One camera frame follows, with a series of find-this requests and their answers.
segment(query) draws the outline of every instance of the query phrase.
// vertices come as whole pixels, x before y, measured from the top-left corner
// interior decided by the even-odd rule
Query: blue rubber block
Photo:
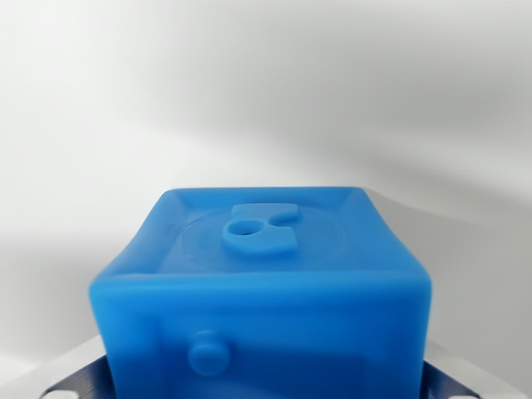
[[[417,399],[430,279],[358,188],[164,193],[95,279],[118,399]]]

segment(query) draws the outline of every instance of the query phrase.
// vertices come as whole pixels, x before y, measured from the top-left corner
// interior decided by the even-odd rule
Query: metal plate
[[[429,342],[421,399],[450,397],[526,399],[513,387]],[[0,399],[38,398],[116,399],[101,339],[96,337],[0,389]]]

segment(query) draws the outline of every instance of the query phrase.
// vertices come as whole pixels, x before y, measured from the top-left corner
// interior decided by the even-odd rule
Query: circular recess
[[[229,232],[234,235],[251,235],[264,228],[264,223],[258,220],[237,220],[229,226]]]

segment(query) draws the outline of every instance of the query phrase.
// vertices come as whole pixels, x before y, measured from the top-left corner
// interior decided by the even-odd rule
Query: white backdrop
[[[532,394],[532,2],[0,0],[0,383],[169,188],[362,185],[430,335]]]

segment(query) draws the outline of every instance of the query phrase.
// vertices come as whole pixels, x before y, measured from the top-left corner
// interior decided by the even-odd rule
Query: blue plastic object
[[[430,296],[357,188],[168,191],[91,286],[118,399],[417,399]]]

